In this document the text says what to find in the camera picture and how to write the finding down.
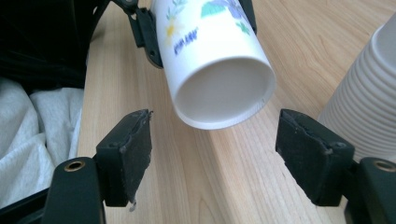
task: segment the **stack of paper cups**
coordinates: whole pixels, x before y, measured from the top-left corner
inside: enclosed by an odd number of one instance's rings
[[[396,14],[375,31],[318,121],[355,146],[356,161],[396,161]]]

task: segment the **wooden table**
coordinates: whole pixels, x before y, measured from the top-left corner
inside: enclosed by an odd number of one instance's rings
[[[343,206],[315,207],[275,152],[279,110],[317,118],[394,0],[254,0],[257,37],[277,79],[251,119],[202,131],[176,115],[163,70],[137,49],[128,19],[110,4],[92,39],[79,156],[128,113],[154,111],[152,161],[137,207],[107,208],[108,223],[343,223]],[[141,6],[149,6],[141,1]]]

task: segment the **black bag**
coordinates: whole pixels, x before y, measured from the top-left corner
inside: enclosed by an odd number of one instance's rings
[[[0,77],[26,90],[83,88],[94,28],[107,0],[2,0]]]

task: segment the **white fabric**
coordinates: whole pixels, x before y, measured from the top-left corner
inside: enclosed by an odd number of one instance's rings
[[[0,208],[50,186],[54,168],[77,156],[83,90],[30,96],[0,77]]]

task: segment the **white paper cup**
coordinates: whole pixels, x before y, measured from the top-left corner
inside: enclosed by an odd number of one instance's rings
[[[150,10],[174,108],[199,129],[257,113],[276,78],[237,0],[153,1]]]
[[[355,146],[356,161],[396,161],[396,14],[375,31],[318,121]]]

